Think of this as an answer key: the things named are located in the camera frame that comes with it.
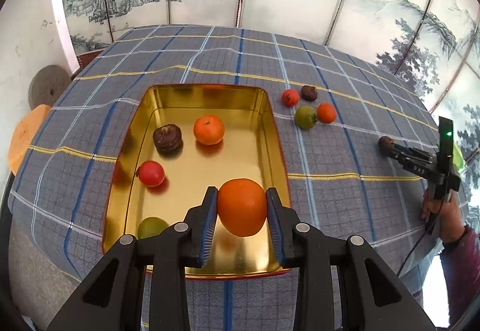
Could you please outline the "right forearm purple sleeve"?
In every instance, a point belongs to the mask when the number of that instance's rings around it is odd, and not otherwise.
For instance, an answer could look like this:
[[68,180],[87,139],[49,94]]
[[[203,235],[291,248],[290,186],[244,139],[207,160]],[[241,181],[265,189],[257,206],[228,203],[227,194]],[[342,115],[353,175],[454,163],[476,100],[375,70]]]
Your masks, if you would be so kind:
[[468,225],[462,236],[445,243],[440,254],[448,291],[450,324],[461,318],[479,292],[479,235]]

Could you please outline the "person right hand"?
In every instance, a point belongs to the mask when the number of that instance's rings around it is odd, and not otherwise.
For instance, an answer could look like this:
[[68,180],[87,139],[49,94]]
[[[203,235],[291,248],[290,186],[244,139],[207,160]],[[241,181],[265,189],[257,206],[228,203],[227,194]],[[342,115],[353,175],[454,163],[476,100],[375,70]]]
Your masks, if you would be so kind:
[[452,192],[449,201],[442,204],[441,200],[430,199],[429,192],[425,191],[422,200],[421,218],[426,220],[431,214],[438,216],[439,238],[444,244],[456,242],[465,232],[456,192]]

